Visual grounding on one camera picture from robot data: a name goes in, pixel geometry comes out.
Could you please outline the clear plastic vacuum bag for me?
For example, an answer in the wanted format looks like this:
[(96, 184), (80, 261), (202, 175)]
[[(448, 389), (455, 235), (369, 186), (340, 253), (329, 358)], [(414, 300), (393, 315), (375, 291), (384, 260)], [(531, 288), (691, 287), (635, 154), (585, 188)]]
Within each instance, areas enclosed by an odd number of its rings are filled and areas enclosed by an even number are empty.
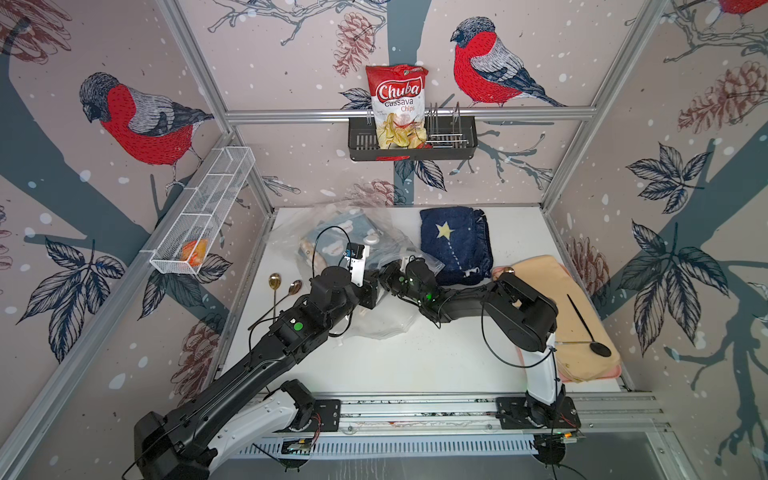
[(405, 334), (416, 320), (414, 307), (384, 290), (384, 268), (391, 263), (405, 267), (412, 260), (423, 260), (434, 273), (444, 268), (393, 224), (387, 208), (360, 201), (301, 211), (278, 225), (269, 241), (305, 279), (328, 267), (347, 270), (363, 294), (346, 333), (373, 340)]

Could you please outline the navy star blanket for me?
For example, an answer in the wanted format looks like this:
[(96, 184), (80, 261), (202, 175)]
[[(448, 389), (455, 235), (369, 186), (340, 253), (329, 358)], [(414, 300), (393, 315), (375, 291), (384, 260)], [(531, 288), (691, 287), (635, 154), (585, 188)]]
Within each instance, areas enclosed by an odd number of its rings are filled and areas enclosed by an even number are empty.
[(421, 250), (443, 263), (440, 286), (477, 285), (491, 277), (493, 255), (485, 212), (465, 206), (420, 212)]

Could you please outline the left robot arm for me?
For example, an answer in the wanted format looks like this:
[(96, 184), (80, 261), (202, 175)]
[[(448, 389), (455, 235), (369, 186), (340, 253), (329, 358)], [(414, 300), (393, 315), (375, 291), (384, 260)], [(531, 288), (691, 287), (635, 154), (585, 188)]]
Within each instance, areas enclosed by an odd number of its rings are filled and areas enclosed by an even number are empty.
[(355, 307), (374, 308), (378, 275), (360, 284), (350, 271), (331, 266), (311, 280), (311, 290), (282, 311), (248, 353), (196, 397), (165, 415), (150, 412), (134, 427), (135, 465), (145, 479), (207, 479), (252, 441), (312, 422), (315, 399), (298, 380), (257, 395), (329, 337)]

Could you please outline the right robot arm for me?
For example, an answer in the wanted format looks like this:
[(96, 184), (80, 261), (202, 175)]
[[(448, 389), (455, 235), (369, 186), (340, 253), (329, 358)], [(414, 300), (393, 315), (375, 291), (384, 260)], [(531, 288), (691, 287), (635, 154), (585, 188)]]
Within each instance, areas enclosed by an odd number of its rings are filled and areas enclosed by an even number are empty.
[(377, 279), (386, 292), (416, 306), (436, 327), (477, 317), (480, 328), (484, 329), (485, 320), (491, 319), (520, 350), (517, 363), (499, 354), (494, 357), (524, 371), (527, 378), (525, 415), (514, 414), (513, 419), (533, 427), (557, 428), (565, 389), (557, 371), (558, 308), (553, 300), (509, 272), (483, 285), (463, 289), (443, 287), (422, 258), (413, 258), (406, 265), (390, 262), (379, 270)]

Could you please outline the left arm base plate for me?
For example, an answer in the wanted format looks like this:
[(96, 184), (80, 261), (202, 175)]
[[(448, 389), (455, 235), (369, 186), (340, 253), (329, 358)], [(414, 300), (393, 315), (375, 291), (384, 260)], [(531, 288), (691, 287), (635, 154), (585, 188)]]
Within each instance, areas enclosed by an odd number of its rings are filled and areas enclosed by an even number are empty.
[(341, 401), (339, 399), (318, 399), (308, 421), (299, 432), (326, 433), (339, 430)]

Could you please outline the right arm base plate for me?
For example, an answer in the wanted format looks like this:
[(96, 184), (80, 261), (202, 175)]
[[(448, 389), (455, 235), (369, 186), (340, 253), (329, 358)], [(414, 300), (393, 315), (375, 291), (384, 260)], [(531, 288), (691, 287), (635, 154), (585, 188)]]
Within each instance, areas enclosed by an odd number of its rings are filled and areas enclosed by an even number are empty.
[(581, 428), (575, 403), (569, 396), (563, 396), (552, 405), (527, 396), (497, 397), (495, 403), (496, 418), (503, 430)]

